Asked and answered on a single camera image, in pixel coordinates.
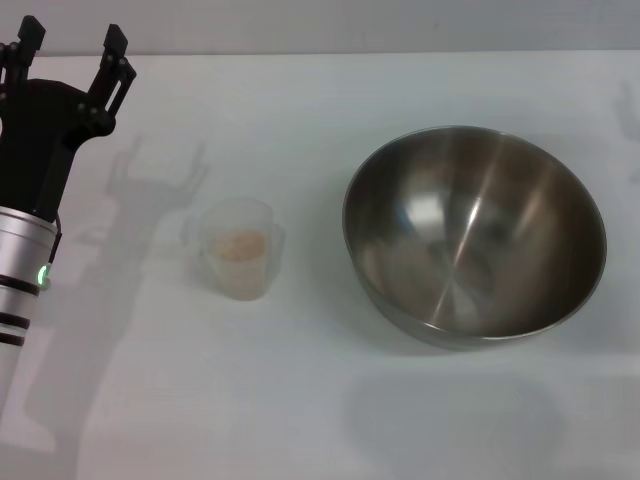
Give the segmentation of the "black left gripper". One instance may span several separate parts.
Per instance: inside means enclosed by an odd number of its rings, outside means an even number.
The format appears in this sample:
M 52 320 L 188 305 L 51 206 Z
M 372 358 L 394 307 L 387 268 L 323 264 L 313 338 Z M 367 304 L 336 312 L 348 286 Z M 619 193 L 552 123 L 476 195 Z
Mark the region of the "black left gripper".
M 52 223 L 80 146 L 110 135 L 137 76 L 128 40 L 110 24 L 99 70 L 87 93 L 65 83 L 28 79 L 44 26 L 26 15 L 18 41 L 0 42 L 0 206 Z

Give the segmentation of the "stainless steel mixing bowl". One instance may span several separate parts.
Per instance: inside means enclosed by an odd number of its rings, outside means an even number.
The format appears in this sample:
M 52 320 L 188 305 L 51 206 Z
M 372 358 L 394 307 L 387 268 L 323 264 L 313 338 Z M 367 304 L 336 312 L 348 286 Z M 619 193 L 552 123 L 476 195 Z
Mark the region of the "stainless steel mixing bowl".
M 517 136 L 439 126 L 354 173 L 342 232 L 376 309 L 425 343 L 479 349 L 548 331 L 596 291 L 602 215 L 560 160 Z

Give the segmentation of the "rice grains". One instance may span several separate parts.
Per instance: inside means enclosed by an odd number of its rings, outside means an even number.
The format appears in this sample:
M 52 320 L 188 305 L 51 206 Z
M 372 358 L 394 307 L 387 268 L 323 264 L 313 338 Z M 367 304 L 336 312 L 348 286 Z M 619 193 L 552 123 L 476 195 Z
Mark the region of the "rice grains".
M 244 230 L 214 239 L 210 252 L 230 262 L 248 262 L 260 258 L 267 250 L 267 239 L 257 230 Z

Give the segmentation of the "translucent plastic measuring cup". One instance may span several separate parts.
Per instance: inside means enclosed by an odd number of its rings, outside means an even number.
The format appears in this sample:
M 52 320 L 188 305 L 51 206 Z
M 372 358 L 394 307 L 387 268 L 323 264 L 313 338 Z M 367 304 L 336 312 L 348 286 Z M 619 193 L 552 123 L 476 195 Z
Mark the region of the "translucent plastic measuring cup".
M 267 239 L 263 256 L 248 262 L 225 261 L 210 252 L 214 239 L 244 230 L 257 230 Z M 228 298 L 252 301 L 263 297 L 277 277 L 286 233 L 272 208 L 263 201 L 237 197 L 219 201 L 197 217 L 188 218 L 181 240 L 198 273 Z

